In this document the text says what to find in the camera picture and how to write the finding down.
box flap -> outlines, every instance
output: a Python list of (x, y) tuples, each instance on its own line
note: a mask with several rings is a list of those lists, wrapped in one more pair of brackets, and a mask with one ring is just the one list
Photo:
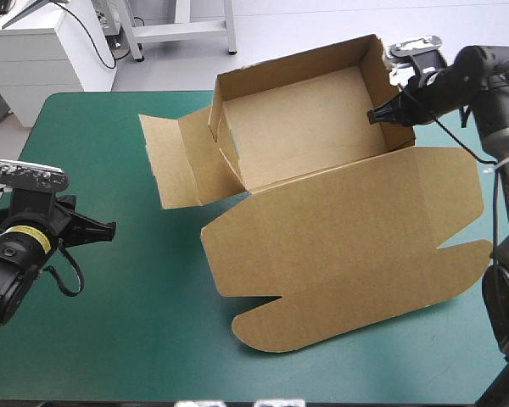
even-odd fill
[(210, 108), (163, 119), (140, 114), (163, 208), (208, 204), (244, 192), (207, 126)]
[(253, 195), (202, 240), (219, 293), (282, 296), (233, 330), (284, 352), (465, 291), (490, 244), (438, 247), (482, 211), (467, 153), (407, 148)]

gray floor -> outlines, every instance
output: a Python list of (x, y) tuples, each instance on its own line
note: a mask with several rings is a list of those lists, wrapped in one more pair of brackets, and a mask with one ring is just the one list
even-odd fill
[[(193, 20), (223, 15), (221, 0), (192, 3)], [(131, 7), (147, 24), (173, 13), (169, 0), (131, 0)], [(437, 34), (449, 60), (465, 45), (509, 45), (509, 1), (235, 0), (234, 8), (237, 55), (228, 55), (225, 38), (148, 44), (144, 62), (120, 61), (113, 90), (212, 89), (220, 72), (368, 33), (387, 43)], [(14, 116), (4, 120), (0, 158), (17, 158), (28, 133)]]

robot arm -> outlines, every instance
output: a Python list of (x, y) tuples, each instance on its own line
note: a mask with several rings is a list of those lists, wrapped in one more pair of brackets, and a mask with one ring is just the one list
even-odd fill
[[(459, 110), (465, 126), (473, 113), (483, 150), (497, 159), (496, 177), (501, 176), (509, 220), (509, 47), (465, 47), (454, 64), (446, 66), (438, 51), (440, 43), (438, 37), (428, 36), (390, 47), (391, 62), (412, 66), (415, 75), (398, 95), (369, 111), (368, 119), (426, 125)], [(509, 236), (495, 248), (493, 257), (494, 265), (484, 276), (483, 296), (508, 366), (479, 406), (509, 405), (504, 402), (509, 397)]]
[(76, 271), (78, 292), (68, 290), (52, 266), (46, 270), (60, 290), (73, 297), (81, 292), (83, 277), (65, 248), (113, 240), (115, 223), (100, 223), (76, 213), (73, 195), (56, 197), (68, 183), (59, 168), (0, 160), (0, 184), (12, 191), (9, 207), (0, 209), (0, 326), (14, 315), (57, 249)]

green table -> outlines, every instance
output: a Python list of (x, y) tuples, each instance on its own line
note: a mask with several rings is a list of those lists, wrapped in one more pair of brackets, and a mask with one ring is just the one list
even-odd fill
[[(79, 298), (45, 274), (1, 329), (0, 399), (473, 402), (503, 366), (480, 284), (295, 353), (264, 354), (233, 336), (233, 316), (260, 300), (219, 296), (199, 232), (241, 197), (163, 210), (137, 118), (176, 118), (210, 101), (210, 92), (48, 99), (20, 158), (63, 168), (78, 210), (118, 229), (112, 243), (72, 250), (87, 278)], [(459, 128), (455, 116), (445, 122)], [(473, 126), (457, 133), (479, 151)], [(452, 145), (432, 126), (417, 135)], [(481, 177), (489, 202), (491, 177)], [(453, 242), (489, 236), (485, 214)]]

cardboard box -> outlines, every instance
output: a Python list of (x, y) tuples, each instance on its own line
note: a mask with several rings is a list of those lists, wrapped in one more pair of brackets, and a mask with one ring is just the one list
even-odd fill
[(489, 261), (486, 241), (438, 248), (483, 211), (475, 162), (369, 125), (397, 92), (382, 55), (364, 36), (219, 75), (212, 106), (179, 120), (140, 115), (164, 208), (251, 192), (202, 241), (220, 294), (281, 297), (234, 319), (253, 348), (445, 301)]

